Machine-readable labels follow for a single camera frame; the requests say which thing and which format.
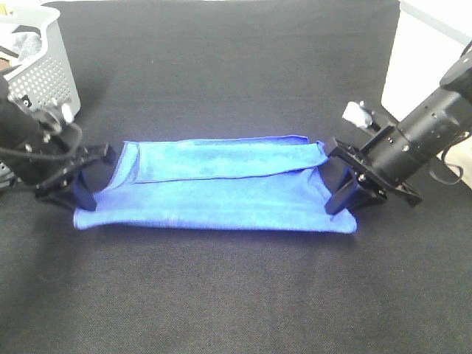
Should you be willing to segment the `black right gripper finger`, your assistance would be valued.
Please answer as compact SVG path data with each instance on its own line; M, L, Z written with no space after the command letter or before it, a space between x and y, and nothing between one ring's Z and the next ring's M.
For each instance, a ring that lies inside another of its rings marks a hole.
M329 159L339 159L347 167L353 169L355 164L353 163L356 154L356 149L347 143L332 138L327 142L327 157Z
M335 215L344 209L355 209L362 202L364 190L358 175L349 167L344 169L336 191L324 206L327 214Z

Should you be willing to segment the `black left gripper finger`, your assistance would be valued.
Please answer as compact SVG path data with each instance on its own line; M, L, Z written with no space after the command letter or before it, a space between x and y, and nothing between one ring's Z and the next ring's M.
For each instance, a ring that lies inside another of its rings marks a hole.
M92 162L102 162L104 164L113 165L114 149L108 143L82 147L79 162L82 165L91 164Z
M76 207L87 211L94 211L97 206L97 202L94 198L94 193L90 190L86 174L83 170L80 170L74 180L73 196L75 199Z

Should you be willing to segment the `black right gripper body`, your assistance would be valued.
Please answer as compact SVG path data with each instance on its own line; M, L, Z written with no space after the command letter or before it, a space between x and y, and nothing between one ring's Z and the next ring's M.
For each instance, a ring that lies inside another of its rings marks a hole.
M353 147L356 154L352 170L358 175L364 190L362 202L355 209L382 204L387 201L389 193L402 198L412 207L422 201L406 182L419 170L421 163L416 160L411 144L396 127L388 125L363 147Z

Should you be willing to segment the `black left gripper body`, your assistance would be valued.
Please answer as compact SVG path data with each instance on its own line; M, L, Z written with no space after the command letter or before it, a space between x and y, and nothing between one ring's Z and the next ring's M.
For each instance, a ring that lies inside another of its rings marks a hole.
M85 165L79 162L83 132L72 123L58 135L35 123L20 141L20 188L39 201L75 207L74 180Z

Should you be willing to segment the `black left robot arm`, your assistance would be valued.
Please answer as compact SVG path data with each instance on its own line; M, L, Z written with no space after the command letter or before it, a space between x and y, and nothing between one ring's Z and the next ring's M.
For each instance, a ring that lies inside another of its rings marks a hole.
M71 210L96 209L83 171L95 162L112 164L115 152L108 143L83 145L83 131L70 116L65 103L30 110L1 79L1 163L8 170L1 190L32 192Z

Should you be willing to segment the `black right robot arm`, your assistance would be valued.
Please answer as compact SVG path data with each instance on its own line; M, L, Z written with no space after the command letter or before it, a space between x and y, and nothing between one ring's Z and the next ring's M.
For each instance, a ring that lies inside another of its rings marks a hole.
M380 126L378 114L363 102L349 102L342 117L371 139L363 147L337 139L327 143L327 157L342 160L346 168L324 206L326 213L382 204L388 193L417 206L422 198L408 179L436 155L446 157L453 146L471 137L471 46L403 120L388 118Z

